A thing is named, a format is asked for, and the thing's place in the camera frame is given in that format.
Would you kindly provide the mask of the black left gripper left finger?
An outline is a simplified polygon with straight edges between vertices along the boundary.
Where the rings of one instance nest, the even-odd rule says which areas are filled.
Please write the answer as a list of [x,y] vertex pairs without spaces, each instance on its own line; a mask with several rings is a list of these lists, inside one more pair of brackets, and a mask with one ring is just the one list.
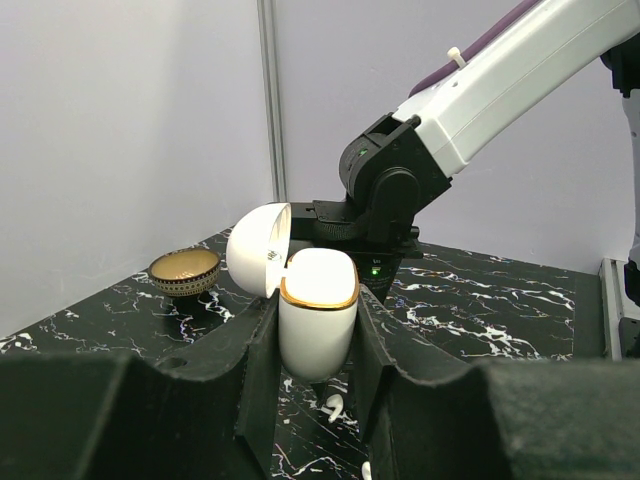
[[195,343],[7,356],[5,479],[265,479],[278,402],[278,303],[257,299]]

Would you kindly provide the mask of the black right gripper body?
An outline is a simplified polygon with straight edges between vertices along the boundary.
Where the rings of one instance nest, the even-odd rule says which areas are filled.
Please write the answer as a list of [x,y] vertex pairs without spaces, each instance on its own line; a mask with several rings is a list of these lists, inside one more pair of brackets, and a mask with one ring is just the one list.
[[359,280],[384,302],[401,262],[420,258],[419,228],[393,234],[383,243],[367,239],[370,227],[353,201],[292,202],[290,252],[305,246],[339,250],[354,261]]

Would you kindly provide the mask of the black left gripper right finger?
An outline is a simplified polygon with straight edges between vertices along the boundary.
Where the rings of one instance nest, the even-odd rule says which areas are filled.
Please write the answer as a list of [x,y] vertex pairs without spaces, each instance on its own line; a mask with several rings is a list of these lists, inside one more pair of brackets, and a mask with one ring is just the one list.
[[356,413],[376,479],[635,479],[635,361],[464,362],[367,288],[352,341]]

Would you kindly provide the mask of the white oval charging case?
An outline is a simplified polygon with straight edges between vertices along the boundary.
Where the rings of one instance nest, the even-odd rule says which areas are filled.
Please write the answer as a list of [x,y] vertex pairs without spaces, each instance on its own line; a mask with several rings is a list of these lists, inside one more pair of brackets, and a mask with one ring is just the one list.
[[234,283],[269,299],[278,297],[281,361],[309,383],[336,375],[346,362],[360,290],[356,265],[335,249],[289,252],[292,206],[271,203],[245,214],[232,228],[226,264]]

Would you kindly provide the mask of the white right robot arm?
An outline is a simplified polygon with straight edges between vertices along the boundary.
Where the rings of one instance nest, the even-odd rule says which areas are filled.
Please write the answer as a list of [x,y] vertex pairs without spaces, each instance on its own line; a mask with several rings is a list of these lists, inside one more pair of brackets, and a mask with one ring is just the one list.
[[523,1],[343,151],[342,201],[295,203],[291,237],[350,254],[379,297],[417,255],[415,216],[491,140],[594,60],[639,135],[639,5]]

